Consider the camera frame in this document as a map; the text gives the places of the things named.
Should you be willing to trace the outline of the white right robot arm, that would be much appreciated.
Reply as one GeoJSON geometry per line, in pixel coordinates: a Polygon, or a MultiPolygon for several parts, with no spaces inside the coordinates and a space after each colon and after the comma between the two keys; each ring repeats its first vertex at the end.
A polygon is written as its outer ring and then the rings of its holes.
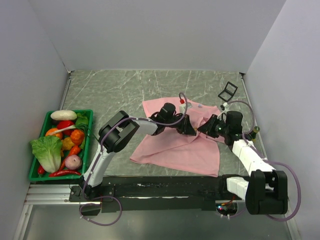
{"type": "Polygon", "coordinates": [[[223,199],[233,195],[245,200],[251,215],[284,215],[288,211],[288,178],[284,171],[276,170],[256,153],[248,134],[242,136],[243,114],[228,111],[225,119],[213,114],[209,120],[197,128],[200,133],[211,138],[222,137],[232,153],[242,162],[249,174],[246,180],[240,176],[228,177],[218,187],[223,199]]]}

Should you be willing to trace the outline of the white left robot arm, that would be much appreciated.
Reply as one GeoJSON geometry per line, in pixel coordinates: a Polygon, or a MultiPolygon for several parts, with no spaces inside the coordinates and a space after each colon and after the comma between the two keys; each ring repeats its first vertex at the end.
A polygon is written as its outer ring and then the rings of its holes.
{"type": "Polygon", "coordinates": [[[172,103],[165,103],[148,118],[133,117],[123,110],[119,111],[99,130],[94,159],[79,184],[81,195],[87,201],[93,201],[98,197],[104,173],[112,158],[127,146],[135,134],[157,136],[166,127],[175,129],[181,135],[196,135],[190,116],[186,112],[177,113],[172,103]]]}

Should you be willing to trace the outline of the pink t-shirt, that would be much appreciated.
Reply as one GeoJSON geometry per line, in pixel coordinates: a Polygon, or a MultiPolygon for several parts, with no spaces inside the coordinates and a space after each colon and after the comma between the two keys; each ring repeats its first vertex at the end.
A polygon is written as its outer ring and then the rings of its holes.
{"type": "MultiPolygon", "coordinates": [[[[147,117],[159,111],[165,103],[175,105],[180,111],[179,97],[163,97],[142,102],[143,110],[147,117]]],[[[209,118],[219,115],[217,106],[200,105],[188,99],[187,114],[190,116],[194,128],[202,126],[209,118]]],[[[218,142],[223,142],[223,137],[207,137],[197,132],[196,136],[182,135],[173,128],[165,130],[156,136],[146,135],[130,156],[130,160],[137,164],[153,164],[160,167],[191,172],[195,174],[217,177],[220,167],[220,151],[218,142]]]]}

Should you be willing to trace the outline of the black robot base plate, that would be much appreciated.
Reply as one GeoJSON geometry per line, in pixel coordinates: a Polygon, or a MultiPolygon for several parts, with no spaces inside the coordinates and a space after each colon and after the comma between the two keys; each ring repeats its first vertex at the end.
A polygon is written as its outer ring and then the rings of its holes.
{"type": "Polygon", "coordinates": [[[97,187],[82,190],[84,183],[72,186],[71,203],[97,204],[87,207],[89,215],[102,213],[152,210],[215,211],[221,203],[243,202],[228,192],[227,177],[210,176],[105,176],[97,187]]]}

